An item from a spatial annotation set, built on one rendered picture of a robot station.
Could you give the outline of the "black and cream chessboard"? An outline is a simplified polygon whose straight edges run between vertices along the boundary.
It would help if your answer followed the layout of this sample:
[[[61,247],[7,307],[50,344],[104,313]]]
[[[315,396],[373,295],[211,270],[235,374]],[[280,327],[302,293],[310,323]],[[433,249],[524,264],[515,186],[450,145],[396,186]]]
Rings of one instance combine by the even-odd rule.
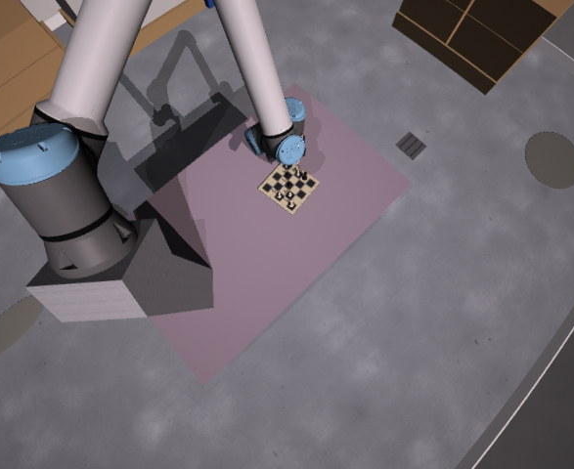
[[[296,175],[297,170],[299,170],[299,176]],[[287,177],[287,171],[289,172],[289,177]],[[305,171],[296,165],[293,165],[291,170],[288,170],[285,165],[281,163],[258,189],[293,215],[311,192],[320,184],[319,181],[308,173],[306,175],[307,180],[302,180],[304,172]],[[291,188],[287,186],[289,181],[291,181],[292,184]],[[281,193],[281,198],[277,197],[278,192]],[[291,192],[291,196],[288,196],[289,192]],[[293,200],[293,207],[288,206],[291,199]]]

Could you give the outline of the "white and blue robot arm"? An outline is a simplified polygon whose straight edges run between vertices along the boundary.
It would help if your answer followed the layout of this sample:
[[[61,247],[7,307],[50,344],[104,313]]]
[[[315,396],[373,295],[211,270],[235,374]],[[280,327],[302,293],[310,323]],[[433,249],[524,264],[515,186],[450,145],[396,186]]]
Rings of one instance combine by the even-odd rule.
[[[152,1],[83,0],[50,98],[36,103],[29,126],[0,136],[0,187],[60,277],[100,273],[137,242],[97,172],[109,135],[104,120]],[[296,163],[305,106],[284,96],[256,0],[213,3],[259,120],[244,132],[249,146],[271,163]]]

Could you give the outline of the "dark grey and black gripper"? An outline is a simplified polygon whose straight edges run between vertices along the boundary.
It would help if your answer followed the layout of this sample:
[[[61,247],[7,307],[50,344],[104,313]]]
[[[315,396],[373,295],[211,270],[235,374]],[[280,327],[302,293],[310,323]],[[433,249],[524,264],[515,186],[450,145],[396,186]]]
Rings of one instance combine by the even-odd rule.
[[[304,134],[303,134],[303,141],[305,142],[305,136],[304,136]],[[305,149],[305,151],[306,151],[306,149]],[[304,151],[304,153],[303,153],[302,156],[305,155],[305,151]],[[291,170],[292,166],[295,165],[295,164],[297,164],[297,163],[299,163],[299,161],[300,161],[300,160],[298,160],[296,163],[294,163],[294,164],[292,164],[292,165],[287,165],[287,169],[288,169],[288,170]]]

